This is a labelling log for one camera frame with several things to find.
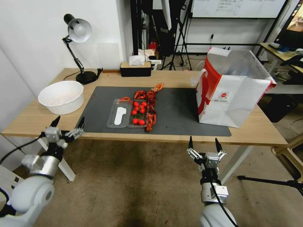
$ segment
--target wooden stool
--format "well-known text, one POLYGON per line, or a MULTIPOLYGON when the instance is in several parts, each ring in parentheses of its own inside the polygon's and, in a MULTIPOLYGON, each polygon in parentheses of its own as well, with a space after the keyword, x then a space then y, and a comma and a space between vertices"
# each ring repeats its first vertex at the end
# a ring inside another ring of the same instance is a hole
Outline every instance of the wooden stool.
POLYGON ((282 162, 288 172, 298 182, 303 182, 303 162, 293 152, 293 148, 303 143, 303 133, 293 138, 284 147, 273 147, 271 151, 282 162))

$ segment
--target cooked crayfish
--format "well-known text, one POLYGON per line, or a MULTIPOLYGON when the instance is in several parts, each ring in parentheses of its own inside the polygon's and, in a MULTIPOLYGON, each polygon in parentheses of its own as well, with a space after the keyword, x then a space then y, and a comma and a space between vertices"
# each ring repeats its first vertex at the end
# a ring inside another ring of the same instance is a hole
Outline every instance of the cooked crayfish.
POLYGON ((159 83, 151 90, 157 93, 158 91, 160 91, 163 88, 163 85, 164 85, 164 83, 159 83))
POLYGON ((156 93, 163 88, 163 83, 157 84, 147 93, 147 114, 146 114, 146 131, 150 132, 152 126, 156 123, 157 113, 154 109, 156 104, 156 93))
POLYGON ((119 99, 116 104, 119 104, 120 102, 128 102, 130 104, 133 103, 133 101, 130 99, 130 97, 123 97, 123 98, 119 99))
POLYGON ((156 123, 157 113, 152 105, 147 107, 146 114, 146 131, 150 132, 152 130, 152 126, 156 123))
POLYGON ((145 99, 146 98, 146 91, 137 91, 135 93, 134 99, 145 99))

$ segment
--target clear plastic container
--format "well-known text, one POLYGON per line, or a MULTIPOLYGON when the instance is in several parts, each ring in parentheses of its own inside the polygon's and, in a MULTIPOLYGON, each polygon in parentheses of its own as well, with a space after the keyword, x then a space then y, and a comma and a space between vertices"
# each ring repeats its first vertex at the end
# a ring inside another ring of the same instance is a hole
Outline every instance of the clear plastic container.
MULTIPOLYGON (((144 99, 134 99, 133 102, 138 102, 139 104, 141 104, 142 102, 146 102, 147 100, 144 99)), ((129 102, 119 102, 119 99, 115 99, 110 111, 110 116, 108 118, 107 124, 106 126, 108 128, 125 128, 125 127, 129 127, 129 128, 145 128, 145 125, 139 125, 133 124, 133 119, 134 117, 132 116, 132 111, 135 109, 135 107, 133 106, 133 103, 129 103, 129 102), (124 114, 122 116, 122 120, 121 123, 119 125, 115 125, 114 121, 116 118, 116 114, 117 114, 117 109, 118 107, 123 107, 126 108, 126 114, 124 114)), ((138 118, 138 120, 142 119, 145 121, 146 123, 146 112, 147 112, 147 108, 145 108, 145 112, 144 114, 141 114, 141 117, 138 118)))
POLYGON ((128 126, 129 116, 131 115, 132 104, 129 102, 119 102, 119 99, 115 99, 113 102, 113 106, 110 111, 110 117, 108 118, 106 126, 108 128, 125 128, 128 126), (122 116, 121 124, 115 125, 114 121, 117 114, 118 107, 126 108, 126 114, 122 116))

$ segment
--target tissue box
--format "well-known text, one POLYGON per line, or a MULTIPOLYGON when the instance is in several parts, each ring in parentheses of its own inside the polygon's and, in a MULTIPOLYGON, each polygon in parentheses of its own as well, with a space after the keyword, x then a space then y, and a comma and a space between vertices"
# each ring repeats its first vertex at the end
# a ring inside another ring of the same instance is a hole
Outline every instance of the tissue box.
POLYGON ((151 76, 152 66, 149 61, 142 66, 130 66, 128 62, 122 62, 120 71, 123 77, 147 77, 151 76))

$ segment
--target lamp arm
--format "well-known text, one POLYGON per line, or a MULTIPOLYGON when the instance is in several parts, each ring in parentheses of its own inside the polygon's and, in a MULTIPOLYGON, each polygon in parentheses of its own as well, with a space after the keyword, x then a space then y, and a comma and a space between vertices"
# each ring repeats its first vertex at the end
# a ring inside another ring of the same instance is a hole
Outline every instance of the lamp arm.
POLYGON ((79 67, 79 69, 80 69, 80 71, 81 71, 81 74, 84 74, 84 67, 83 67, 81 61, 80 61, 78 58, 76 58, 76 56, 75 56, 74 53, 72 52, 71 48, 69 47, 69 43, 72 42, 72 40, 69 39, 68 37, 69 37, 69 36, 64 37, 62 40, 63 40, 63 42, 65 43, 65 45, 66 45, 67 49, 69 50, 70 54, 73 56, 73 59, 74 59, 74 61, 76 62, 76 65, 79 67))

